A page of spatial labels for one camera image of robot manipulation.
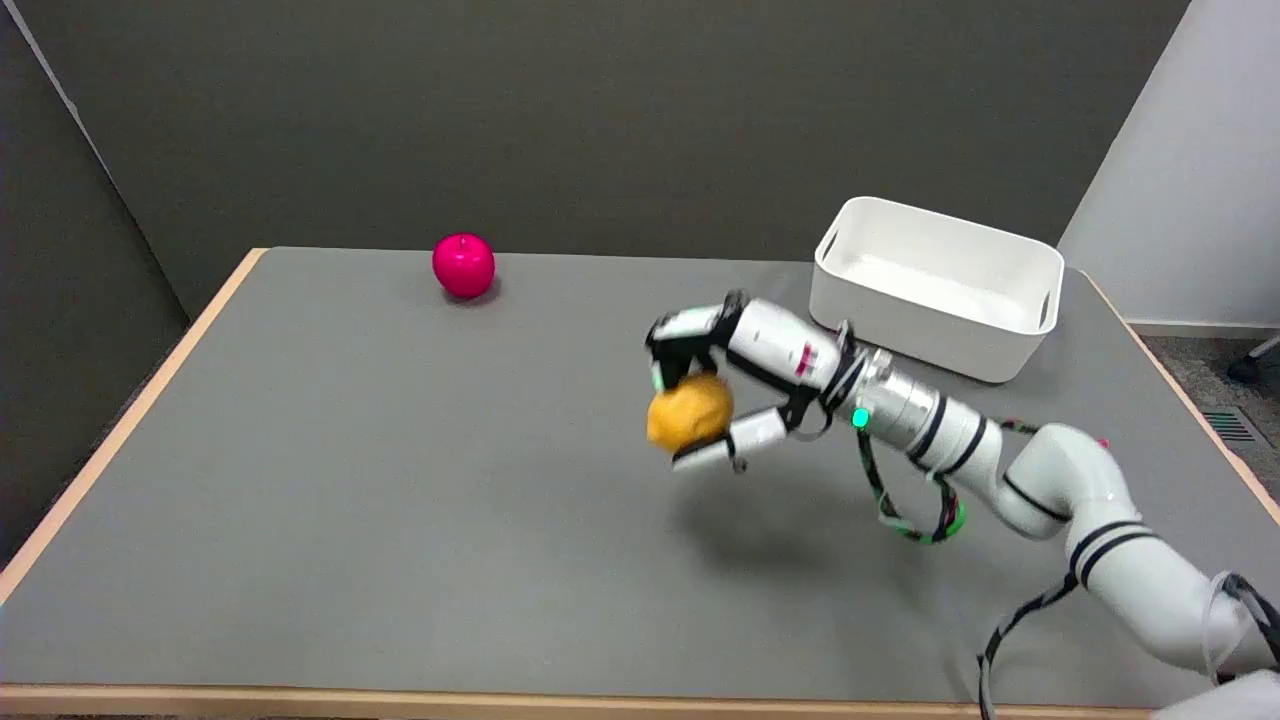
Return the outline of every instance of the orange ball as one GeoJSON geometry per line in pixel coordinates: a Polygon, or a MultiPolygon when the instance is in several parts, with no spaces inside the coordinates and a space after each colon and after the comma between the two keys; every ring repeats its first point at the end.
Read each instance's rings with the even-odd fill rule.
{"type": "Polygon", "coordinates": [[[710,373],[690,375],[649,404],[649,442],[676,452],[724,432],[733,418],[733,393],[710,373]]]}

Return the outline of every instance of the wooden table edge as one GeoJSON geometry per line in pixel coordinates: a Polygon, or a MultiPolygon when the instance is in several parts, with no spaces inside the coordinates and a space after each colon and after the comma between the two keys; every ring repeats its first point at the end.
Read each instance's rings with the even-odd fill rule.
{"type": "MultiPolygon", "coordinates": [[[[960,720],[970,703],[690,700],[493,693],[433,693],[257,687],[0,685],[8,714],[210,715],[289,717],[403,717],[438,720],[960,720]]],[[[1106,707],[998,707],[1001,720],[1138,720],[1146,710],[1106,707]]]]}
{"type": "Polygon", "coordinates": [[[1147,347],[1147,343],[1143,342],[1140,337],[1138,337],[1138,333],[1135,333],[1133,328],[1129,327],[1129,323],[1124,322],[1124,318],[1120,316],[1120,313],[1116,310],[1116,306],[1111,304],[1111,299],[1107,297],[1107,293],[1102,292],[1102,288],[1098,287],[1098,283],[1094,282],[1088,273],[1085,273],[1084,270],[1078,270],[1078,272],[1082,275],[1084,275],[1085,279],[1089,281],[1089,284],[1093,286],[1093,290],[1098,291],[1098,296],[1102,297],[1102,301],[1107,304],[1107,307],[1111,309],[1111,313],[1115,314],[1116,319],[1120,320],[1120,323],[1125,327],[1125,329],[1129,331],[1129,337],[1132,337],[1133,341],[1138,343],[1138,347],[1140,347],[1142,351],[1147,354],[1147,359],[1151,360],[1151,364],[1155,365],[1157,370],[1160,370],[1160,374],[1164,375],[1165,382],[1169,383],[1169,387],[1174,391],[1174,395],[1176,395],[1178,398],[1183,401],[1183,405],[1187,406],[1187,410],[1192,414],[1193,418],[1196,418],[1196,421],[1199,423],[1201,429],[1204,430],[1204,434],[1207,434],[1208,438],[1213,441],[1213,445],[1217,446],[1217,448],[1222,452],[1222,455],[1226,456],[1228,461],[1231,462],[1231,466],[1235,468],[1236,474],[1239,474],[1240,479],[1244,480],[1245,487],[1249,488],[1249,492],[1253,493],[1253,497],[1258,498],[1258,502],[1261,502],[1262,507],[1266,509],[1268,515],[1271,515],[1271,519],[1275,520],[1277,525],[1280,525],[1280,503],[1276,503],[1275,498],[1271,497],[1271,493],[1267,492],[1267,488],[1262,487],[1262,482],[1258,480],[1258,477],[1253,474],[1253,470],[1244,462],[1244,460],[1240,460],[1239,455],[1231,452],[1231,450],[1226,447],[1226,443],[1222,442],[1222,438],[1220,438],[1217,433],[1213,432],[1213,428],[1210,427],[1208,420],[1206,420],[1204,415],[1202,415],[1199,409],[1196,407],[1196,404],[1192,402],[1192,398],[1187,397],[1187,392],[1183,389],[1183,386],[1178,384],[1178,380],[1175,380],[1174,377],[1169,374],[1169,370],[1165,369],[1165,365],[1158,359],[1156,359],[1155,354],[1151,352],[1151,348],[1147,347]]]}
{"type": "MultiPolygon", "coordinates": [[[[115,454],[128,439],[156,398],[173,379],[187,356],[221,313],[253,265],[266,254],[253,249],[241,260],[230,277],[196,318],[191,328],[120,416],[106,439],[90,457],[58,498],[49,514],[0,571],[0,606],[35,565],[40,553],[54,539],[81,500],[97,482],[115,454]]],[[[1222,443],[1217,433],[1192,404],[1181,386],[1152,355],[1133,328],[1124,322],[1115,305],[1088,273],[1089,281],[1116,319],[1129,331],[1134,342],[1147,354],[1156,369],[1199,421],[1204,433],[1239,473],[1267,512],[1280,524],[1280,506],[1262,487],[1253,471],[1222,443]]],[[[654,716],[751,717],[759,720],[803,717],[852,717],[856,720],[943,720],[977,717],[972,703],[918,702],[823,702],[823,701],[753,701],[753,700],[690,700],[690,698],[627,698],[576,697],[489,693],[434,693],[340,691],[321,688],[275,687],[192,687],[192,685],[74,685],[74,684],[0,684],[0,710],[5,714],[83,714],[83,715],[276,715],[300,717],[413,717],[440,720],[477,720],[494,716],[525,720],[550,719],[627,719],[654,716]]],[[[1062,706],[1000,706],[1006,720],[1133,720],[1147,717],[1146,710],[1062,706]]]]}

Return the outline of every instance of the white plastic bin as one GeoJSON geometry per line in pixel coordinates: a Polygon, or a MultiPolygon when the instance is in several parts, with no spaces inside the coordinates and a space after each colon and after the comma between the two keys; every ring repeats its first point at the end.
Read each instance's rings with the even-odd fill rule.
{"type": "Polygon", "coordinates": [[[878,197],[840,209],[814,256],[809,313],[859,340],[988,383],[1057,324],[1062,255],[1034,240],[878,197]]]}

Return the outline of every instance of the floor vent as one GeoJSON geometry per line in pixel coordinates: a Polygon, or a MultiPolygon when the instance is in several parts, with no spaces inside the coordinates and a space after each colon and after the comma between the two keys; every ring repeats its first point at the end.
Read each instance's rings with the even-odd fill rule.
{"type": "Polygon", "coordinates": [[[1244,416],[1244,413],[1240,413],[1240,409],[1234,405],[1201,407],[1201,414],[1208,420],[1208,427],[1213,428],[1217,437],[1222,438],[1222,442],[1230,448],[1271,448],[1271,443],[1262,437],[1262,433],[1253,427],[1253,423],[1244,416]]]}

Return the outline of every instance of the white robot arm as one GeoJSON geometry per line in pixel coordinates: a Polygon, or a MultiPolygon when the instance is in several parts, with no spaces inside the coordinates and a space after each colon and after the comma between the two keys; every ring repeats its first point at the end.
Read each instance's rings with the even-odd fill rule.
{"type": "Polygon", "coordinates": [[[813,402],[828,423],[847,423],[858,411],[872,437],[966,488],[1018,534],[1043,541],[1068,528],[1068,583],[1102,601],[1151,655],[1224,676],[1277,665],[1280,618],[1270,605],[1256,593],[1247,597],[1247,587],[1228,587],[1228,600],[1213,602],[1219,583],[1143,524],[1115,459],[1084,432],[1044,425],[1001,474],[996,423],[893,369],[883,350],[858,346],[847,325],[832,338],[740,292],[662,318],[645,343],[658,389],[673,388],[694,361],[714,372],[710,350],[718,347],[731,365],[788,396],[778,407],[733,420],[721,437],[676,452],[677,471],[736,464],[787,437],[813,402]]]}

